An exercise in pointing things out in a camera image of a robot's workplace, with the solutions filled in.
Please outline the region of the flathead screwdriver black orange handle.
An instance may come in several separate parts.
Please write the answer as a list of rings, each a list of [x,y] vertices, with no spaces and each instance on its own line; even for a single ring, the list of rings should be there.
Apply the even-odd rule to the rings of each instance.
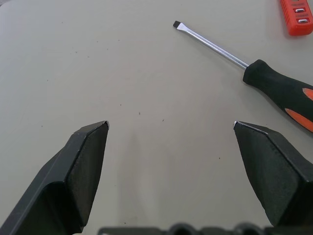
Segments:
[[[313,133],[313,86],[284,76],[265,61],[247,64],[179,21],[173,27],[207,46],[220,56],[242,68],[243,81],[266,94],[284,113]]]

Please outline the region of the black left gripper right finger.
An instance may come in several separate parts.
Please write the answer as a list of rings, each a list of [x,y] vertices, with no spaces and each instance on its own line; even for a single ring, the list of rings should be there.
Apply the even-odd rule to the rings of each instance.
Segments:
[[[273,226],[313,226],[313,164],[279,132],[233,126],[249,182]]]

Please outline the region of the orange ribbed bit holder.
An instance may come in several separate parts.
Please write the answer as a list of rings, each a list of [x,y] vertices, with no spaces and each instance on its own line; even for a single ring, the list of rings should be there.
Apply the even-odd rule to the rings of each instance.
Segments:
[[[291,36],[306,36],[313,32],[313,14],[308,0],[279,0]]]

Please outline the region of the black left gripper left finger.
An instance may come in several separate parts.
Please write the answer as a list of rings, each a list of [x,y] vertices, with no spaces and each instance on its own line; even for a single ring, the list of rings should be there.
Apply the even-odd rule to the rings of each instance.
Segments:
[[[37,173],[0,235],[73,235],[86,227],[100,181],[109,123],[74,132]]]

